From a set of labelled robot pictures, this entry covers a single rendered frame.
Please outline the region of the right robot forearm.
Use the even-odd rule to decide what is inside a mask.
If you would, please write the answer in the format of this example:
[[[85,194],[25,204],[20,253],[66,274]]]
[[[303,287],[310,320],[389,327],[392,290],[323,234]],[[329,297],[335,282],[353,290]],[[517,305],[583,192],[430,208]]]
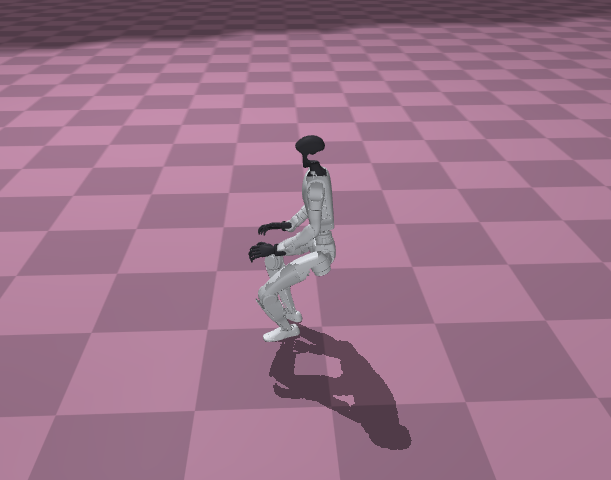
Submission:
[[[301,207],[301,210],[298,211],[289,221],[292,224],[290,229],[285,229],[288,232],[293,232],[298,226],[300,226],[306,219],[308,218],[307,211],[305,208],[305,204]]]

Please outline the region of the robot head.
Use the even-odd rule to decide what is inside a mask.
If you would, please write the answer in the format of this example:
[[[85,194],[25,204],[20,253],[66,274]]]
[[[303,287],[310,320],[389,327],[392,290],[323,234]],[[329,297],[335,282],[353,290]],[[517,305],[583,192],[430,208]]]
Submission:
[[[311,171],[315,171],[317,176],[327,176],[327,170],[320,165],[319,161],[307,159],[308,154],[314,155],[316,152],[324,149],[325,144],[320,137],[315,135],[305,136],[296,142],[295,147],[303,156],[303,167],[310,168],[307,176],[313,176],[310,173]]]

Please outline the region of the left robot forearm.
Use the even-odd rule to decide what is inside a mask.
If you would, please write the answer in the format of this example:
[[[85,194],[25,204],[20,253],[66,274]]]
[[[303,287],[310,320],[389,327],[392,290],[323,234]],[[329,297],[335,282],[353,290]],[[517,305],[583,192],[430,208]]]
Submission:
[[[299,247],[307,245],[314,235],[314,229],[307,226],[301,232],[297,233],[296,236],[286,240],[284,243],[278,244],[277,251],[285,251],[286,255],[292,253]]]

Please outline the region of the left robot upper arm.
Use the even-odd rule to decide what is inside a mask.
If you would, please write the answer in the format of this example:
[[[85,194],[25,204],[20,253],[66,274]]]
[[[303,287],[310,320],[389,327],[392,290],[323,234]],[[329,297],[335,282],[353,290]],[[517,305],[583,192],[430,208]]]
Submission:
[[[314,229],[315,235],[313,238],[316,238],[320,233],[321,218],[322,218],[322,205],[324,201],[324,196],[325,196],[325,189],[323,187],[323,183],[321,182],[311,183],[307,191],[308,218],[310,220],[310,224],[307,226],[310,226]]]

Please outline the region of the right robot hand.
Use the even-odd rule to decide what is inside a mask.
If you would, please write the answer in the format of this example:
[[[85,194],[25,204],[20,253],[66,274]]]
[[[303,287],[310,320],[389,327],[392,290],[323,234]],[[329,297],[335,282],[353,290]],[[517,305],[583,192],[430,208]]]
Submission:
[[[265,235],[265,233],[271,229],[282,229],[283,231],[286,231],[285,229],[290,229],[291,227],[292,227],[292,224],[290,222],[285,222],[285,221],[282,221],[282,223],[269,223],[269,224],[260,226],[260,228],[258,229],[258,234],[260,234],[261,232],[261,235],[262,233],[263,235]]]

